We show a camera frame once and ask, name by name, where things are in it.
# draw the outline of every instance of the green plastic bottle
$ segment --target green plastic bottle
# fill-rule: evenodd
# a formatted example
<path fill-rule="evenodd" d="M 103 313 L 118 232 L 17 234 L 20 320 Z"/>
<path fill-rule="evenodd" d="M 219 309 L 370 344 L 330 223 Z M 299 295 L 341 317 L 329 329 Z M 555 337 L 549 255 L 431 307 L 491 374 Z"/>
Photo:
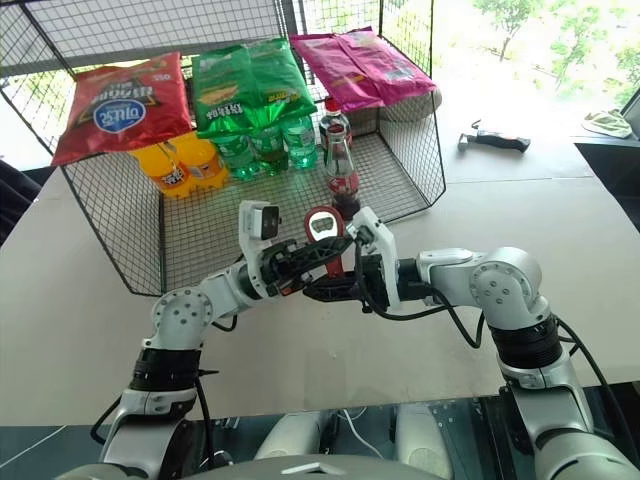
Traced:
<path fill-rule="evenodd" d="M 256 158 L 267 175 L 278 175 L 289 168 L 280 127 L 267 127 L 251 134 L 250 139 Z"/>
<path fill-rule="evenodd" d="M 251 180 L 260 171 L 260 165 L 253 157 L 246 135 L 216 137 L 212 142 L 233 178 Z"/>
<path fill-rule="evenodd" d="M 284 120 L 280 127 L 291 165 L 299 169 L 315 167 L 318 152 L 311 117 L 307 115 L 293 120 Z"/>

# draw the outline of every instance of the yellow bottle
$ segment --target yellow bottle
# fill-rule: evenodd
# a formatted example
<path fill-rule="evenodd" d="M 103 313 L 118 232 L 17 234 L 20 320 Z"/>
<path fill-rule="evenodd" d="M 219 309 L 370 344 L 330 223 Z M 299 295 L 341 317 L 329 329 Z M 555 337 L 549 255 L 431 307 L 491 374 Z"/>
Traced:
<path fill-rule="evenodd" d="M 189 171 L 180 163 L 175 147 L 167 142 L 156 143 L 131 153 L 138 159 L 142 171 L 168 197 L 188 197 L 193 190 Z"/>
<path fill-rule="evenodd" d="M 200 140 L 195 132 L 189 132 L 172 138 L 168 143 L 176 148 L 176 155 L 195 185 L 222 188 L 229 173 L 210 141 Z"/>

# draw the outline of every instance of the wire mesh basket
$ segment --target wire mesh basket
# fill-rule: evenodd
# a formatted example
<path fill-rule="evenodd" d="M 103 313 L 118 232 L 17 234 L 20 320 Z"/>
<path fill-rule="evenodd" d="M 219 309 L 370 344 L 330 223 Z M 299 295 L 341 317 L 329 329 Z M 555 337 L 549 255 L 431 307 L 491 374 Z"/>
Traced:
<path fill-rule="evenodd" d="M 34 77 L 43 75 L 41 70 L 73 82 L 75 72 L 88 65 L 145 59 L 175 50 L 194 55 L 248 40 L 341 33 L 371 25 L 431 74 L 433 5 L 425 8 L 417 0 L 171 0 L 135 5 L 118 0 L 107 7 L 104 3 L 45 0 L 0 7 L 2 32 L 11 31 L 14 38 L 11 45 L 3 43 L 8 48 L 3 52 L 9 53 L 2 56 L 3 70 L 9 68 L 8 84 L 14 87 L 7 90 L 5 80 L 2 94 L 50 151 L 56 135 L 34 120 L 39 117 L 33 107 L 21 106 L 21 99 L 28 97 L 26 82 L 41 81 Z M 25 31 L 33 32 L 30 41 L 43 46 L 39 54 L 29 53 L 31 47 L 12 30 L 11 24 L 21 21 Z M 298 62 L 318 106 L 313 115 L 318 124 L 327 93 L 306 63 Z M 22 79 L 21 88 L 15 87 L 15 78 Z M 46 99 L 42 105 L 49 100 L 47 95 L 42 93 Z M 56 110 L 58 119 L 65 118 L 70 98 L 68 93 L 59 95 L 66 97 L 62 113 Z M 361 201 L 385 222 L 429 208 L 445 191 L 435 110 L 434 96 L 429 94 L 349 115 Z M 305 241 L 307 210 L 330 200 L 321 161 L 315 170 L 290 169 L 252 182 L 232 181 L 222 190 L 198 189 L 179 200 L 163 197 L 135 159 L 124 153 L 67 165 L 63 174 L 122 280 L 131 292 L 142 295 L 197 284 L 232 263 L 240 253 L 237 212 L 241 200 L 278 204 L 280 238 L 299 242 Z"/>

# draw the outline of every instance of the black cable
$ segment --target black cable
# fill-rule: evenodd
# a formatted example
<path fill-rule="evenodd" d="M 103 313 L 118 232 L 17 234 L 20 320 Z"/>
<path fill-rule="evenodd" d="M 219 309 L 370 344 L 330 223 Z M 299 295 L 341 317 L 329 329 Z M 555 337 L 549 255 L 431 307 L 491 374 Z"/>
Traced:
<path fill-rule="evenodd" d="M 213 457 L 215 452 L 213 451 L 213 424 L 211 423 L 211 417 L 209 416 L 209 405 L 207 405 L 207 399 L 204 396 L 204 390 L 202 389 L 202 383 L 200 377 L 196 377 L 195 380 L 196 391 L 198 392 L 198 400 L 200 401 L 200 409 L 202 410 L 202 418 L 204 421 L 204 444 L 207 451 L 207 468 L 213 470 Z"/>
<path fill-rule="evenodd" d="M 449 300 L 447 299 L 447 297 L 437 288 L 430 287 L 433 295 L 435 295 L 438 298 L 438 300 L 440 300 L 440 303 L 443 304 L 442 307 L 435 307 L 428 310 L 424 310 L 422 312 L 411 313 L 408 315 L 394 315 L 391 313 L 387 313 L 376 303 L 376 301 L 371 296 L 369 289 L 367 288 L 366 282 L 364 280 L 364 275 L 362 273 L 362 242 L 358 239 L 356 239 L 356 255 L 355 256 L 356 258 L 355 258 L 354 270 L 356 274 L 356 281 L 358 282 L 358 287 L 365 301 L 369 304 L 371 309 L 377 315 L 387 320 L 404 322 L 407 320 L 415 320 L 416 318 L 426 317 L 428 315 L 433 315 L 434 313 L 443 312 L 446 310 L 451 316 L 453 323 L 455 323 L 456 327 L 464 337 L 465 341 L 469 344 L 469 346 L 471 346 L 471 348 L 480 348 L 480 344 L 482 343 L 482 328 L 484 326 L 484 312 L 480 314 L 480 318 L 478 319 L 475 340 L 471 338 L 471 335 L 469 335 L 469 332 L 467 332 L 467 330 L 464 328 L 464 325 L 462 324 L 460 317 L 458 317 L 458 314 L 454 310 L 451 303 L 449 303 Z"/>
<path fill-rule="evenodd" d="M 625 443 L 627 443 L 627 447 L 629 450 L 627 452 L 627 458 L 637 468 L 640 468 L 640 456 L 638 455 L 638 450 L 636 449 L 633 436 L 631 435 L 629 424 L 627 423 L 627 420 L 624 418 L 624 413 L 622 412 L 622 408 L 620 407 L 620 404 L 618 403 L 618 399 L 613 393 L 613 390 L 611 390 L 611 386 L 609 385 L 607 380 L 604 378 L 604 375 L 602 374 L 600 367 L 598 366 L 595 359 L 591 355 L 591 352 L 589 352 L 585 344 L 582 343 L 582 340 L 580 339 L 580 337 L 578 337 L 578 334 L 569 325 L 567 325 L 562 319 L 558 318 L 557 316 L 556 318 L 557 318 L 558 325 L 561 326 L 573 339 L 573 341 L 575 342 L 575 347 L 578 347 L 582 351 L 582 354 L 587 359 L 587 362 L 589 363 L 589 366 L 593 370 L 593 373 L 596 374 L 596 377 L 598 378 L 600 385 L 602 385 L 602 388 L 604 389 L 605 396 L 609 401 L 610 406 L 613 409 L 613 412 L 616 416 L 616 421 L 618 422 L 618 426 L 622 430 L 622 436 L 624 437 Z"/>
<path fill-rule="evenodd" d="M 471 335 L 469 335 L 467 329 L 464 328 L 460 317 L 458 317 L 458 314 L 454 310 L 453 305 L 449 303 L 447 297 L 445 297 L 444 294 L 437 288 L 431 287 L 431 289 L 433 291 L 433 294 L 438 298 L 438 300 L 440 300 L 440 303 L 444 304 L 444 306 L 447 308 L 447 311 L 449 312 L 453 323 L 456 324 L 456 327 L 458 327 L 458 330 L 460 330 L 462 337 L 469 344 L 469 346 L 476 349 L 480 348 L 480 345 L 482 344 L 482 327 L 484 327 L 484 312 L 480 313 L 478 326 L 476 327 L 476 339 L 474 340 L 471 338 Z"/>
<path fill-rule="evenodd" d="M 211 325 L 213 325 L 216 328 L 219 328 L 223 332 L 233 332 L 236 329 L 236 326 L 238 325 L 238 315 L 234 315 L 233 316 L 233 320 L 231 321 L 231 325 L 229 325 L 228 327 L 226 325 L 222 325 L 221 323 L 218 323 L 218 322 L 211 322 Z"/>
<path fill-rule="evenodd" d="M 93 424 L 93 427 L 91 427 L 91 430 L 89 431 L 89 435 L 91 435 L 91 438 L 93 438 L 100 445 L 104 445 L 106 443 L 106 440 L 100 436 L 100 434 L 98 433 L 98 429 L 102 426 L 107 417 L 111 415 L 111 412 L 113 412 L 120 404 L 120 398 L 122 398 L 122 396 L 119 396 L 111 405 L 109 405 L 109 407 L 104 411 L 102 415 L 100 415 L 100 418 L 96 420 L 96 423 Z"/>

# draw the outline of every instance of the red snack bag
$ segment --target red snack bag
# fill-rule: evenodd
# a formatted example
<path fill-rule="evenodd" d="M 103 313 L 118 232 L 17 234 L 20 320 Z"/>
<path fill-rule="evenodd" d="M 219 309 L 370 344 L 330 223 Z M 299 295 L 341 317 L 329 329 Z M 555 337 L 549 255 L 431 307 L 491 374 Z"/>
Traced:
<path fill-rule="evenodd" d="M 179 53 L 133 67 L 100 67 L 78 74 L 67 129 L 51 164 L 135 150 L 190 131 Z"/>

